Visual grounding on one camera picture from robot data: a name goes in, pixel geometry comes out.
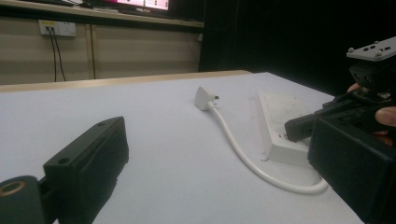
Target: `black plastic mount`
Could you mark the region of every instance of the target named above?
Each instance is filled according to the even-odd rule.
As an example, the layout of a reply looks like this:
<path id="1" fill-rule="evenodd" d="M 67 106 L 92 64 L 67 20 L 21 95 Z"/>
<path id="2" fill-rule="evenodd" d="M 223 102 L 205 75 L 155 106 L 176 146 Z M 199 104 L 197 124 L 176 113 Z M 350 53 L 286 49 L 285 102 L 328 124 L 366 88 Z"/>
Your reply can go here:
<path id="1" fill-rule="evenodd" d="M 0 223 L 93 223 L 128 160 L 123 117 L 99 122 L 47 161 L 39 182 L 0 183 Z"/>
<path id="2" fill-rule="evenodd" d="M 336 119 L 315 122 L 308 159 L 365 223 L 396 223 L 396 150 Z"/>

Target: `finger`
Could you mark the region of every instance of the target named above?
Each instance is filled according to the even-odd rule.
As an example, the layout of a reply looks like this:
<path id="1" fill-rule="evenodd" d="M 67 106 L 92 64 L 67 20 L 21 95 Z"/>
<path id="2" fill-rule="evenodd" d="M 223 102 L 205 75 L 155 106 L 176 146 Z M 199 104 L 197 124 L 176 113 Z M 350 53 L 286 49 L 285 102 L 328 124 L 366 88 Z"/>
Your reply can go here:
<path id="1" fill-rule="evenodd" d="M 347 91 L 354 91 L 359 87 L 360 87 L 360 85 L 358 85 L 358 83 L 355 83 L 352 86 L 350 86 L 349 89 L 347 89 Z"/>
<path id="2" fill-rule="evenodd" d="M 390 147 L 393 146 L 393 140 L 389 136 L 387 136 L 387 135 L 375 135 L 375 137 L 379 141 L 387 144 L 388 146 L 390 146 Z"/>
<path id="3" fill-rule="evenodd" d="M 374 134 L 377 134 L 377 135 L 386 135 L 386 134 L 388 134 L 389 133 L 389 131 L 381 131 L 381 132 L 376 132 L 376 133 L 374 133 Z"/>
<path id="4" fill-rule="evenodd" d="M 396 106 L 379 109 L 375 113 L 375 118 L 382 124 L 396 127 Z"/>

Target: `dark background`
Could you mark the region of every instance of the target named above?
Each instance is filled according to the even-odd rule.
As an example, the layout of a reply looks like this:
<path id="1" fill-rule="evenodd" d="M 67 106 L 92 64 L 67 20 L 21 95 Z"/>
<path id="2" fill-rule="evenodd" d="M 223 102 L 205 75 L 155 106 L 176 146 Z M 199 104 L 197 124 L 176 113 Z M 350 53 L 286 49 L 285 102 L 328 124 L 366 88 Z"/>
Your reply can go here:
<path id="1" fill-rule="evenodd" d="M 349 48 L 396 36 L 393 1 L 201 4 L 205 29 L 200 71 L 271 72 L 332 95 L 345 92 L 354 82 L 348 69 L 356 61 L 346 57 Z"/>

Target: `black bracket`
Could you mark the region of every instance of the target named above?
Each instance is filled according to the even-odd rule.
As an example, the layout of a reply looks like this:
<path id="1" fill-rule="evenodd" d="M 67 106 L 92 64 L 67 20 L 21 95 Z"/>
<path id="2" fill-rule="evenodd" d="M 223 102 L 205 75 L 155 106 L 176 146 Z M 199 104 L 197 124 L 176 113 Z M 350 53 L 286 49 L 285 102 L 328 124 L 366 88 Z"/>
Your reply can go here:
<path id="1" fill-rule="evenodd" d="M 0 183 L 0 223 L 93 223 L 128 160 L 123 117 L 99 122 L 47 161 L 40 181 Z"/>

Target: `power cord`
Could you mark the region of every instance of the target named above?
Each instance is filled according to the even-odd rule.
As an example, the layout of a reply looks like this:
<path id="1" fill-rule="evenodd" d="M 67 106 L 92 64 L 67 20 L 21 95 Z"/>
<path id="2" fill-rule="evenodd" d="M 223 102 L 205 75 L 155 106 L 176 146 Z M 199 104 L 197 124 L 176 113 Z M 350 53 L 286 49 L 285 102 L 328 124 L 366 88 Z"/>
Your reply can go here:
<path id="1" fill-rule="evenodd" d="M 58 50 L 59 64 L 61 65 L 62 76 L 64 77 L 64 81 L 66 81 L 66 77 L 64 76 L 64 67 L 63 67 L 63 63 L 62 63 L 61 51 L 59 50 L 58 40 L 56 38 L 55 30 L 53 29 L 53 27 L 51 27 L 51 30 L 53 32 L 53 37 L 55 39 L 56 49 Z"/>
<path id="2" fill-rule="evenodd" d="M 52 44 L 53 66 L 54 66 L 54 68 L 55 68 L 55 82 L 56 82 L 56 52 L 55 52 L 55 46 L 53 45 L 52 33 L 51 33 L 51 31 L 50 31 L 50 28 L 47 26 L 46 29 L 47 29 L 47 31 L 49 32 L 50 43 Z"/>
<path id="3" fill-rule="evenodd" d="M 259 176 L 261 179 L 267 181 L 268 183 L 295 193 L 300 193 L 300 194 L 314 194 L 314 193 L 319 193 L 325 190 L 328 187 L 327 182 L 321 178 L 321 180 L 313 186 L 297 186 L 293 185 L 284 181 L 281 181 L 279 179 L 276 179 L 275 177 L 266 174 L 263 172 L 258 166 L 256 166 L 245 154 L 245 152 L 241 149 L 241 147 L 238 145 L 236 142 L 235 138 L 233 137 L 233 134 L 231 133 L 230 129 L 228 128 L 227 123 L 225 122 L 224 118 L 220 114 L 220 112 L 216 109 L 214 101 L 219 99 L 218 96 L 215 94 L 210 93 L 209 91 L 205 90 L 204 88 L 200 87 L 195 95 L 195 105 L 200 108 L 203 111 L 209 110 L 211 111 L 215 117 L 219 120 L 220 125 L 224 132 L 226 133 L 228 140 L 230 141 L 231 145 L 233 146 L 233 149 L 235 153 L 239 156 L 239 158 L 242 160 L 242 162 L 251 170 L 253 171 L 257 176 Z"/>
<path id="4" fill-rule="evenodd" d="M 52 44 L 52 51 L 53 51 L 53 61 L 54 61 L 54 67 L 55 67 L 55 82 L 57 81 L 57 74 L 56 74 L 56 52 L 55 52 L 55 46 L 56 49 L 58 50 L 58 55 L 59 55 L 59 63 L 61 66 L 61 71 L 62 71 L 62 76 L 64 77 L 64 81 L 66 81 L 66 77 L 64 75 L 64 67 L 63 67 L 63 63 L 62 63 L 62 57 L 61 57 L 61 51 L 59 50 L 59 45 L 58 45 L 58 40 L 56 38 L 56 34 L 55 34 L 55 30 L 53 27 L 46 27 L 47 31 L 49 32 L 49 38 L 50 38 L 50 42 Z"/>

